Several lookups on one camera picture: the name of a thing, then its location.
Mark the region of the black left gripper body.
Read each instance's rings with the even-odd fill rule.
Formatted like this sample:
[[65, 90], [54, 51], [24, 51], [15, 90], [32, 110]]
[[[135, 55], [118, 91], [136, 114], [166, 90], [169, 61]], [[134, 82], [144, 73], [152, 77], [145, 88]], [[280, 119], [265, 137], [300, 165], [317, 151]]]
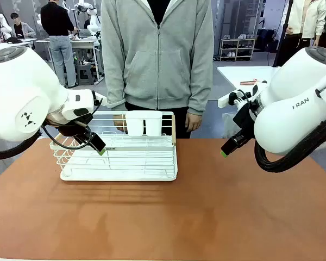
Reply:
[[53, 122], [49, 119], [46, 120], [46, 124], [56, 128], [63, 136], [83, 135], [88, 138], [91, 134], [91, 130], [88, 127], [88, 124], [91, 122], [92, 119], [92, 114], [86, 114], [84, 116], [76, 118], [75, 120], [70, 121], [65, 125]]

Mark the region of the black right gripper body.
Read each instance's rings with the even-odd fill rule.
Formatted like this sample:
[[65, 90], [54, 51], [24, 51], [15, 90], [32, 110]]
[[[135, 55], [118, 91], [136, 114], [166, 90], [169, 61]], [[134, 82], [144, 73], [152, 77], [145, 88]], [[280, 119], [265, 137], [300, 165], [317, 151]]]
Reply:
[[247, 139], [254, 139], [254, 124], [255, 120], [252, 118], [252, 111], [249, 104], [243, 105], [233, 118], [233, 121], [240, 128], [236, 135], [240, 135]]

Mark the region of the person's right hand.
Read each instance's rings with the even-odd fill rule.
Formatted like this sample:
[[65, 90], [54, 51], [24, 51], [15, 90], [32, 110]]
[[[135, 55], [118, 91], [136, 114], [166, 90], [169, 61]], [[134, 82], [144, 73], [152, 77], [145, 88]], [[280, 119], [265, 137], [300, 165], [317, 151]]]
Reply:
[[128, 128], [127, 128], [127, 122], [125, 115], [114, 115], [114, 126], [117, 128], [117, 130], [127, 134]]

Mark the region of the person's left hand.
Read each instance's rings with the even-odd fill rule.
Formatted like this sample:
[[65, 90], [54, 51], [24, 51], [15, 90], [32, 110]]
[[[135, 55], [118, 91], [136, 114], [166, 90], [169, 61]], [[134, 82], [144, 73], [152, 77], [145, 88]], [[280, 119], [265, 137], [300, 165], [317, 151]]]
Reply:
[[187, 132], [193, 132], [197, 130], [202, 123], [202, 116], [201, 115], [195, 115], [191, 113], [186, 114], [185, 119], [185, 128]]

